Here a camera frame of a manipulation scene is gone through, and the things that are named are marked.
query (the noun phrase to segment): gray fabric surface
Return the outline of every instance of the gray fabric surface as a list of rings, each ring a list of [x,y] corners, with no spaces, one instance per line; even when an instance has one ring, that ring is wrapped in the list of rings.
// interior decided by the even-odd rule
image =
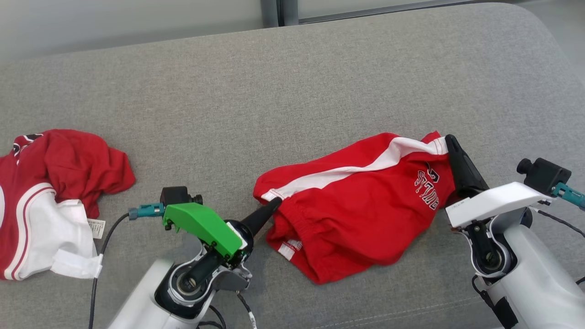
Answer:
[[[477,4],[64,54],[0,67],[0,142],[51,128],[96,133],[137,182],[103,197],[101,219],[187,185],[226,219],[257,207],[255,179],[380,132],[456,135],[488,184],[520,180],[523,157],[573,170],[585,190],[585,91],[545,27],[511,5]],[[550,211],[583,227],[566,203]],[[585,244],[541,216],[534,231],[574,277]],[[159,220],[114,233],[97,294],[105,328],[151,263],[189,239]],[[470,286],[468,247],[444,211],[393,266],[316,286],[260,239],[246,298],[259,328],[493,328]],[[0,282],[1,328],[83,328],[91,281],[51,272]],[[249,328],[229,293],[214,305]]]

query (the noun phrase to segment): red and white garment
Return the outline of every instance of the red and white garment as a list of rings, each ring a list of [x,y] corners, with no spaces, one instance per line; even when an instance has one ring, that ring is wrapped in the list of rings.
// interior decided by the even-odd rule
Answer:
[[[254,197],[283,199],[267,242],[322,284],[398,261],[454,190],[444,137],[381,133],[263,174]]]
[[[0,279],[50,269],[59,250],[95,256],[87,218],[99,216],[102,193],[134,181],[127,155],[99,136],[55,129],[17,137],[0,157]]]

